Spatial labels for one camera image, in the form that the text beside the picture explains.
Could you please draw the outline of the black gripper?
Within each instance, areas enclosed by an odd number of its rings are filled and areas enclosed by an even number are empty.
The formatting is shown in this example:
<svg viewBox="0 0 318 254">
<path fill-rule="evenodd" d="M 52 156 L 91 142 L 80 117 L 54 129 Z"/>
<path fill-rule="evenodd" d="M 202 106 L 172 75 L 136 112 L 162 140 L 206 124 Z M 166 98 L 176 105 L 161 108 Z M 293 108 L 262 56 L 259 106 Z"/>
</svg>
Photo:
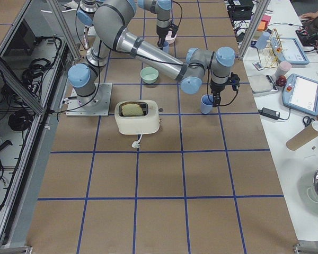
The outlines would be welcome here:
<svg viewBox="0 0 318 254">
<path fill-rule="evenodd" d="M 211 84 L 210 88 L 213 95 L 213 107 L 218 107 L 220 106 L 220 103 L 221 103 L 220 94 L 225 89 L 225 86 L 219 85 L 219 84 Z"/>
<path fill-rule="evenodd" d="M 166 36 L 168 35 L 169 33 L 169 27 L 160 27 L 160 26 L 157 26 L 156 27 L 156 33 L 158 35 L 158 42 L 157 42 L 157 46 L 158 47 L 163 47 L 164 46 L 164 42 L 165 42 L 165 39 L 166 39 Z"/>
</svg>

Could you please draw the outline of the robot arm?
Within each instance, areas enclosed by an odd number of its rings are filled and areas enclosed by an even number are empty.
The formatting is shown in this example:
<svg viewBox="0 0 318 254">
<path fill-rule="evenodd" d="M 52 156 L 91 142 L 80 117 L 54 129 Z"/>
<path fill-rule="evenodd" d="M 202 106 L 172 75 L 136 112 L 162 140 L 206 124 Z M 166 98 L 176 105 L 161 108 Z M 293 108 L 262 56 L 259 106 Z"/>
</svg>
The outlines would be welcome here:
<svg viewBox="0 0 318 254">
<path fill-rule="evenodd" d="M 80 1 L 77 17 L 83 24 L 95 26 L 97 35 L 115 49 L 138 7 L 156 15 L 157 46 L 163 48 L 168 33 L 175 36 L 179 29 L 171 18 L 172 1 L 103 1 L 100 6 L 96 1 Z"/>
<path fill-rule="evenodd" d="M 217 51 L 190 48 L 185 61 L 163 51 L 165 37 L 169 32 L 176 35 L 178 26 L 171 19 L 172 1 L 80 1 L 77 16 L 87 25 L 94 26 L 94 45 L 88 49 L 83 63 L 73 65 L 68 71 L 68 80 L 75 89 L 81 106 L 95 99 L 98 89 L 95 79 L 107 63 L 110 51 L 123 53 L 158 70 L 180 83 L 186 94 L 195 94 L 201 87 L 202 79 L 208 76 L 213 107 L 221 106 L 221 92 L 230 85 L 239 90 L 240 79 L 231 72 L 235 52 L 230 47 Z M 132 34 L 128 24 L 140 7 L 156 15 L 157 46 Z"/>
</svg>

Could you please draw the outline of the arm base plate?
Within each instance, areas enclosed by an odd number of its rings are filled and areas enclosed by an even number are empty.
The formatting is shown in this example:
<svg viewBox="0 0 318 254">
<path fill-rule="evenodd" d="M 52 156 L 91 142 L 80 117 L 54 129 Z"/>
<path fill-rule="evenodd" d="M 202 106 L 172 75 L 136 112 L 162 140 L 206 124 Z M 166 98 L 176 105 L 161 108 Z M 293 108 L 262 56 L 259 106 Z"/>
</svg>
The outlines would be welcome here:
<svg viewBox="0 0 318 254">
<path fill-rule="evenodd" d="M 66 115 L 68 117 L 94 117 L 94 116 L 108 116 L 112 83 L 97 83 L 95 82 L 98 92 L 92 96 L 83 98 L 77 96 L 75 89 L 72 89 L 71 99 L 68 102 Z"/>
</svg>

